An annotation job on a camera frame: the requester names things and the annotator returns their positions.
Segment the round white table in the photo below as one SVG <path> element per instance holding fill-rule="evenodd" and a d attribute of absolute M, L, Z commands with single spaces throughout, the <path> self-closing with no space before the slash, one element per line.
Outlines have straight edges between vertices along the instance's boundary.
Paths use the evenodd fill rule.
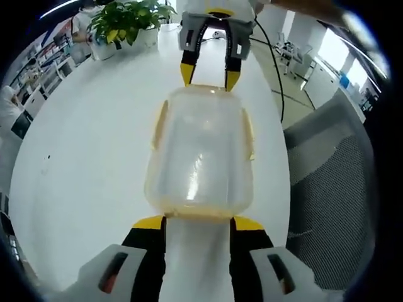
<path fill-rule="evenodd" d="M 79 268 L 132 225 L 157 215 L 144 198 L 154 123 L 167 95 L 183 86 L 178 32 L 163 26 L 158 49 L 81 64 L 52 93 L 18 154 L 10 217 L 40 280 L 63 290 Z M 195 84 L 224 85 L 225 41 L 203 43 Z M 288 158 L 270 87 L 251 52 L 233 93 L 255 135 L 254 201 L 242 215 L 285 245 L 290 212 Z"/>

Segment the window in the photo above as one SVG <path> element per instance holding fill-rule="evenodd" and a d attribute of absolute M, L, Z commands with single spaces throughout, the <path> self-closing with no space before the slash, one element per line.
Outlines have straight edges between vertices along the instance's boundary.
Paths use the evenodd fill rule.
<path fill-rule="evenodd" d="M 352 85 L 358 84 L 360 89 L 363 87 L 368 76 L 357 59 L 354 60 L 353 65 L 347 73 L 347 78 L 352 83 Z"/>
<path fill-rule="evenodd" d="M 348 56 L 348 47 L 333 31 L 327 29 L 317 54 L 331 67 L 340 71 Z"/>

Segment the gray office chair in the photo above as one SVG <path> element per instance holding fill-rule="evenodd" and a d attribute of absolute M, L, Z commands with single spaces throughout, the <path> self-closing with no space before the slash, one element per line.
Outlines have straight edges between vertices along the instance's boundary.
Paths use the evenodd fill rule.
<path fill-rule="evenodd" d="M 287 249 L 342 293 L 375 246 L 377 182 L 372 146 L 340 90 L 285 130 L 291 181 Z"/>

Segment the clear plastic jar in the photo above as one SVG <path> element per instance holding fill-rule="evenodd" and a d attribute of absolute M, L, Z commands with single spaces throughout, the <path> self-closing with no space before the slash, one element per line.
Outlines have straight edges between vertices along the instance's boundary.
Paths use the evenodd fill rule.
<path fill-rule="evenodd" d="M 253 132 L 241 100 L 212 86 L 180 88 L 156 125 L 145 195 L 167 216 L 232 218 L 253 199 Z"/>

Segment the green leaves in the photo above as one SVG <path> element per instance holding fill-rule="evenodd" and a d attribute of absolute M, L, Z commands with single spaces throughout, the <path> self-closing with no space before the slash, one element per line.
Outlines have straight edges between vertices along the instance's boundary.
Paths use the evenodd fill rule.
<path fill-rule="evenodd" d="M 139 30 L 151 26 L 160 28 L 160 18 L 168 18 L 176 14 L 169 5 L 161 5 L 157 0 L 127 2 L 125 4 L 111 2 L 92 19 L 88 31 L 95 31 L 95 38 L 106 43 L 126 40 L 133 45 Z"/>

